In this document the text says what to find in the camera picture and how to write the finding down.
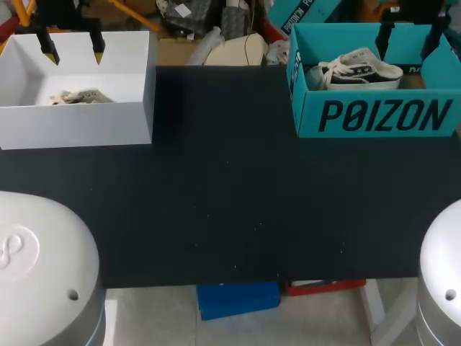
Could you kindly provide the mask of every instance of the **white table leg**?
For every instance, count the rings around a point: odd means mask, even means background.
[[[360,288],[365,313],[367,314],[370,333],[385,318],[384,306],[382,305],[380,290],[375,279],[367,280],[367,284]]]
[[[418,283],[411,282],[395,300],[387,314],[376,280],[367,280],[362,288],[362,299],[367,312],[372,346],[391,346],[416,316],[416,293]]]

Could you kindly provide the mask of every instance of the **black table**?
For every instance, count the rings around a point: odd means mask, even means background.
[[[0,152],[91,229],[108,288],[418,273],[456,137],[300,140],[283,68],[158,68],[154,146]]]

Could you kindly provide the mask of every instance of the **beige object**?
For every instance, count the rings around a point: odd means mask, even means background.
[[[225,41],[213,48],[206,66],[258,66],[267,53],[267,44],[259,34]]]
[[[194,53],[198,41],[191,42],[183,38],[161,39],[158,42],[158,65],[183,66]]]

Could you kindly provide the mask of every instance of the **plastic bag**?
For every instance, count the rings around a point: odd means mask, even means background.
[[[198,66],[203,65],[207,60],[210,51],[214,47],[218,47],[224,42],[224,37],[221,35],[221,29],[214,27],[212,31],[206,34],[202,41],[195,48],[195,52],[190,57],[186,66]]]

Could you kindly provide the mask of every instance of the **cardboard box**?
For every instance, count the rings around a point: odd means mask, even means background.
[[[296,23],[323,23],[341,0],[283,0],[276,1],[268,13],[269,20],[289,35]]]
[[[156,36],[103,32],[98,65],[87,32],[52,34],[54,65],[35,35],[13,35],[0,56],[2,149],[151,143]],[[46,105],[63,90],[98,89],[104,104]]]
[[[379,29],[378,23],[294,26],[287,78],[299,137],[453,134],[461,123],[461,63],[445,36],[422,63],[421,50],[431,29],[429,25],[396,24],[384,58],[404,71],[420,74],[423,81],[416,85],[425,86],[425,89],[308,90],[304,66],[332,61],[341,54],[363,47],[379,56],[375,45]]]

